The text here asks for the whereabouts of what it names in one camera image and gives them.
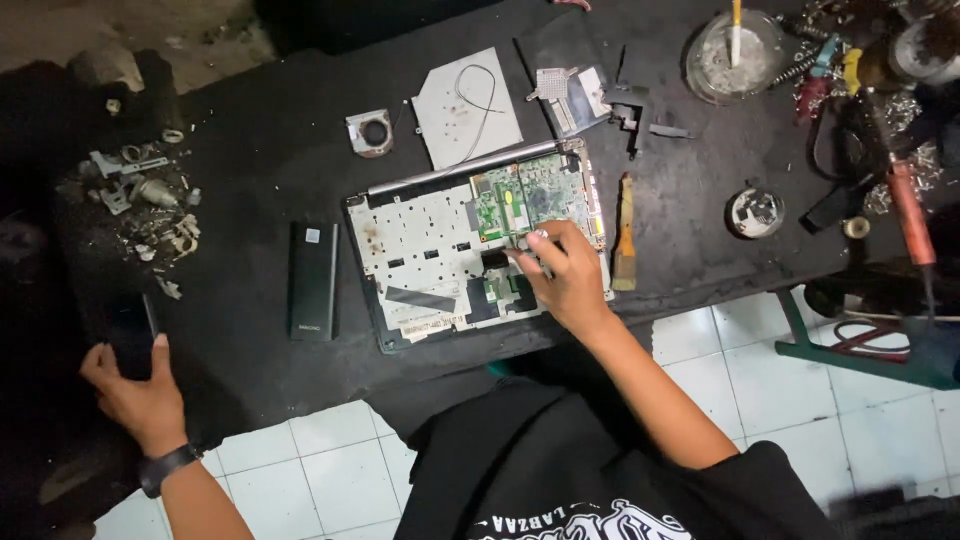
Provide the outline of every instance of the work table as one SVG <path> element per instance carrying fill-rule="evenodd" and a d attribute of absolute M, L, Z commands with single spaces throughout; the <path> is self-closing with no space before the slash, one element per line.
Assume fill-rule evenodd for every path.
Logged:
<path fill-rule="evenodd" d="M 757 6 L 769 12 L 795 2 Z M 632 328 L 842 270 L 848 240 L 839 228 L 817 235 L 798 218 L 829 190 L 804 160 L 806 129 L 792 123 L 789 88 L 718 108 L 690 94 L 681 77 L 684 42 L 723 1 L 607 0 L 585 15 L 615 74 L 628 45 L 635 85 L 649 86 L 656 123 L 689 129 L 693 140 L 647 136 L 643 155 L 627 159 L 628 134 L 600 125 L 581 134 L 599 184 L 606 229 L 614 231 L 617 181 L 635 178 L 638 288 L 621 293 L 614 310 Z M 170 334 L 174 370 L 187 402 L 191 431 L 211 443 L 324 408 L 378 389 L 425 380 L 485 362 L 569 341 L 548 315 L 392 356 L 377 349 L 364 301 L 361 269 L 344 229 L 337 302 L 339 330 L 329 343 L 291 341 L 287 334 L 290 223 L 345 223 L 343 201 L 375 184 L 429 171 L 416 119 L 402 105 L 427 72 L 496 47 L 524 142 L 551 138 L 512 38 L 565 10 L 546 2 L 507 0 L 388 42 L 339 57 L 303 51 L 182 96 L 195 130 L 180 159 L 191 185 L 204 193 L 194 212 L 200 249 L 167 278 L 179 301 L 144 284 Z M 386 108 L 396 142 L 386 156 L 355 156 L 344 118 Z M 724 205 L 746 184 L 763 186 L 786 204 L 772 237 L 747 241 L 724 226 Z M 125 278 L 124 264 L 82 247 L 94 232 L 60 224 L 81 312 L 97 331 L 99 305 Z M 876 220 L 867 244 L 872 258 L 904 253 L 891 216 Z"/>

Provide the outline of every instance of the green metal frame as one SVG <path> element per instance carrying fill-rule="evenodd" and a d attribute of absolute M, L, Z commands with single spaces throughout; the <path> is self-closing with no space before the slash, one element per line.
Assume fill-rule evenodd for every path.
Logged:
<path fill-rule="evenodd" d="M 853 369 L 854 371 L 878 375 L 880 377 L 886 377 L 887 379 L 912 382 L 937 390 L 960 388 L 960 382 L 957 382 L 951 377 L 925 369 L 925 366 L 920 362 L 911 361 L 912 358 L 908 358 L 906 362 L 898 364 L 874 358 L 838 353 L 830 347 L 811 342 L 810 334 L 806 331 L 806 323 L 804 323 L 804 318 L 800 314 L 797 301 L 794 300 L 793 295 L 790 294 L 790 289 L 782 288 L 777 289 L 775 292 L 777 298 L 780 299 L 780 306 L 783 307 L 786 320 L 790 324 L 793 339 L 796 341 L 796 343 L 787 343 L 785 341 L 775 343 L 774 349 L 777 351 L 777 354 Z"/>

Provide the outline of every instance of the black watch strap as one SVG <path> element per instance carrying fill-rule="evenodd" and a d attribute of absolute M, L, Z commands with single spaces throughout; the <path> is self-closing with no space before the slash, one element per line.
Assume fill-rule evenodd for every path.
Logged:
<path fill-rule="evenodd" d="M 157 459 L 144 459 L 140 465 L 140 485 L 143 492 L 147 497 L 156 499 L 160 496 L 160 485 L 167 477 L 201 457 L 188 443 Z"/>

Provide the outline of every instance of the hand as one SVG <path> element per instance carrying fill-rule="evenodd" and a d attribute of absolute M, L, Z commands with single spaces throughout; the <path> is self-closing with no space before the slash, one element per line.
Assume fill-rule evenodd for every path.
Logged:
<path fill-rule="evenodd" d="M 530 256 L 519 250 L 507 250 L 516 260 L 534 294 L 546 304 L 560 324 L 581 341 L 605 328 L 616 315 L 603 296 L 600 258 L 572 221 L 547 221 L 540 224 L 550 238 L 559 238 L 561 251 L 549 238 L 536 232 L 527 234 L 527 244 L 549 268 L 553 277 Z"/>
<path fill-rule="evenodd" d="M 97 405 L 140 443 L 147 457 L 160 457 L 187 443 L 183 397 L 170 371 L 170 346 L 162 333 L 154 341 L 150 380 L 124 379 L 113 348 L 90 349 L 80 375 L 97 387 Z"/>

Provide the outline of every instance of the yellow brush handle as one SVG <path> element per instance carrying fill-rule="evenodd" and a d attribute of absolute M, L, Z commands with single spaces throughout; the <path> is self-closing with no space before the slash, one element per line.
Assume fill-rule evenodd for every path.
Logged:
<path fill-rule="evenodd" d="M 634 250 L 634 177 L 630 173 L 623 173 L 620 178 L 620 243 L 616 252 L 620 255 L 633 257 Z"/>

